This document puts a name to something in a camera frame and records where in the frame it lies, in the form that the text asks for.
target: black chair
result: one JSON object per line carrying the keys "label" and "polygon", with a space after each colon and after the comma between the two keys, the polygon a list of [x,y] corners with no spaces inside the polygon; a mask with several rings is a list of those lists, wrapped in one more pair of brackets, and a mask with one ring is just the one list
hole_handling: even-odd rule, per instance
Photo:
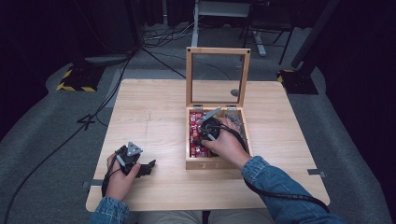
{"label": "black chair", "polygon": [[296,20],[298,13],[298,9],[295,6],[292,7],[286,0],[253,1],[247,15],[247,23],[239,35],[239,38],[241,38],[242,35],[245,35],[242,48],[244,48],[247,43],[249,31],[279,34],[275,39],[274,44],[283,33],[289,32],[288,40],[285,45],[269,45],[284,48],[279,61],[279,64],[282,64],[283,57],[285,56],[286,49],[288,48],[290,38],[295,27],[293,22]]}

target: denim jacket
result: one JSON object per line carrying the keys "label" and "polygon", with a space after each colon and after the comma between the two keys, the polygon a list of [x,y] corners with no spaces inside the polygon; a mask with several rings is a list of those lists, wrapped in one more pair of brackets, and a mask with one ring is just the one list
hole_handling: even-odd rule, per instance
{"label": "denim jacket", "polygon": [[[250,159],[242,169],[242,176],[256,189],[311,196],[299,183],[262,157]],[[261,198],[276,223],[345,223],[339,216],[328,214],[315,203]],[[105,197],[92,214],[90,223],[125,223],[128,216],[129,208],[125,203]]]}

